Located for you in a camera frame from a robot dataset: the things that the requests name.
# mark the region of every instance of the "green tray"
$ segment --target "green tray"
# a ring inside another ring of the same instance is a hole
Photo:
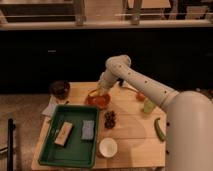
[[[81,140],[83,120],[94,120],[94,139]],[[54,143],[62,124],[73,123],[64,147]],[[38,162],[41,165],[92,168],[95,163],[99,110],[92,106],[58,105],[44,141]]]

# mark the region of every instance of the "cucumber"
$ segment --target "cucumber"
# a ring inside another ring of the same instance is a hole
[[[161,130],[158,121],[160,118],[156,118],[154,121],[154,127],[155,127],[155,132],[161,142],[164,142],[166,140],[166,136],[164,135],[163,131]]]

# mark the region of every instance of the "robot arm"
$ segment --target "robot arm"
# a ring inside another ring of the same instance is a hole
[[[99,92],[122,78],[167,113],[166,171],[213,170],[213,105],[204,95],[174,89],[130,68],[126,55],[111,57],[99,80]]]
[[[179,92],[132,70],[130,65],[131,60],[127,55],[109,58],[106,61],[106,71],[99,80],[99,88],[109,90],[118,78],[122,78],[166,111],[170,101]]]

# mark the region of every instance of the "wooden table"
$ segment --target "wooden table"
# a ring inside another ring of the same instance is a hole
[[[129,8],[133,8],[134,0],[128,0]],[[142,0],[141,4],[142,9],[148,9],[148,8],[171,8],[171,4],[169,0]]]
[[[87,94],[96,88],[96,82],[71,83],[69,95],[70,104],[84,104]],[[118,143],[117,154],[110,159],[96,155],[94,169],[158,167],[165,165],[165,143],[158,140],[153,123],[161,117],[160,126],[165,132],[165,113],[156,107],[150,115],[145,115],[141,109],[143,103],[137,101],[136,93],[123,89],[116,84],[110,90],[111,102],[107,110],[114,110],[116,126],[112,130],[104,128],[104,113],[100,112],[98,141],[104,137],[112,137]],[[56,167],[41,166],[38,157],[49,128],[49,119],[44,119],[38,139],[31,168],[32,170],[54,170]]]

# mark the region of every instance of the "orange bowl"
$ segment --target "orange bowl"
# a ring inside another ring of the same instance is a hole
[[[104,94],[102,96],[95,96],[95,97],[91,97],[90,95],[88,95],[87,98],[86,98],[86,104],[87,105],[96,106],[99,109],[106,109],[109,102],[110,102],[109,94]]]

